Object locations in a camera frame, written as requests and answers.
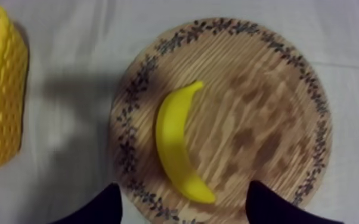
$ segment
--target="leaf pattern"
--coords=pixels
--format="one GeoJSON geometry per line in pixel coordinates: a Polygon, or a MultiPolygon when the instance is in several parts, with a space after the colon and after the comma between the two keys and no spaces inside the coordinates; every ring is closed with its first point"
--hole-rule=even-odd
{"type": "MultiPolygon", "coordinates": [[[[177,48],[185,44],[192,44],[198,41],[200,35],[204,32],[211,32],[213,35],[221,32],[226,32],[229,35],[259,35],[260,40],[267,44],[267,48],[278,53],[279,57],[287,65],[294,66],[299,70],[298,78],[308,86],[307,93],[315,103],[317,113],[324,117],[329,112],[327,101],[319,93],[318,80],[308,71],[303,56],[295,54],[294,48],[285,46],[275,33],[261,31],[261,28],[256,23],[248,21],[226,18],[208,22],[196,20],[191,26],[179,29],[170,39],[161,39],[159,44],[154,47],[157,54],[155,56],[145,56],[140,69],[137,71],[136,78],[126,87],[125,107],[114,120],[121,124],[122,127],[123,134],[119,135],[117,140],[120,142],[119,150],[121,151],[121,158],[119,159],[119,166],[122,168],[121,172],[123,174],[131,175],[137,171],[138,159],[136,158],[134,144],[137,140],[138,129],[132,124],[132,115],[141,108],[140,99],[142,93],[148,91],[149,82],[157,69],[159,57],[173,53],[177,48]]],[[[296,206],[313,190],[318,175],[326,166],[323,161],[323,154],[326,151],[326,126],[327,123],[324,119],[317,122],[316,142],[313,149],[314,167],[306,173],[303,184],[299,185],[294,193],[292,203],[296,206]]],[[[161,197],[153,192],[148,192],[142,180],[130,178],[127,188],[135,197],[140,198],[142,203],[148,205],[149,209],[155,212],[155,217],[159,219],[171,220],[178,224],[202,224],[202,222],[198,222],[195,218],[184,219],[179,217],[178,210],[170,209],[163,204],[161,197]]]]}

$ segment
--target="toy fruit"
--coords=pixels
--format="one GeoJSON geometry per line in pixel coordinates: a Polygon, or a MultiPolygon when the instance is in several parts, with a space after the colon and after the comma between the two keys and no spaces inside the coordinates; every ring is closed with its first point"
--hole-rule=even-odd
{"type": "Polygon", "coordinates": [[[192,98],[201,88],[203,83],[195,82],[164,99],[157,115],[156,144],[163,168],[174,187],[189,200],[214,203],[216,196],[192,167],[184,139],[192,98]]]}

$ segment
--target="banana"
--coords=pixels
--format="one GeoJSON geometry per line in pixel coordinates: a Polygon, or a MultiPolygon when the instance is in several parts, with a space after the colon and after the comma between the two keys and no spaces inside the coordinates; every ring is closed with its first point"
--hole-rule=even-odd
{"type": "Polygon", "coordinates": [[[185,146],[185,122],[196,91],[203,82],[194,82],[171,92],[160,106],[156,123],[156,144],[163,168],[174,187],[191,201],[214,203],[215,194],[192,167],[185,146]]]}

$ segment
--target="plastic basket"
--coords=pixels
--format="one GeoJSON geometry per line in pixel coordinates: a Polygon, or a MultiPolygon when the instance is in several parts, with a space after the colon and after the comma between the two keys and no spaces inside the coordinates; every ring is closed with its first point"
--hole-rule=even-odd
{"type": "Polygon", "coordinates": [[[27,64],[24,41],[0,7],[0,166],[20,148],[27,64]]]}

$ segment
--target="white surface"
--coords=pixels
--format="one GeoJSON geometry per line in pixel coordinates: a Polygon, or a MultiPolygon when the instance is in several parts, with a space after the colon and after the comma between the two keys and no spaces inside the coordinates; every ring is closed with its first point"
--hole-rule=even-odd
{"type": "MultiPolygon", "coordinates": [[[[47,223],[114,180],[108,113],[122,73],[166,29],[253,20],[312,62],[333,113],[332,156],[307,210],[359,224],[359,0],[3,0],[29,37],[20,154],[0,168],[0,224],[47,223]]],[[[147,223],[124,197],[123,224],[147,223]]]]}

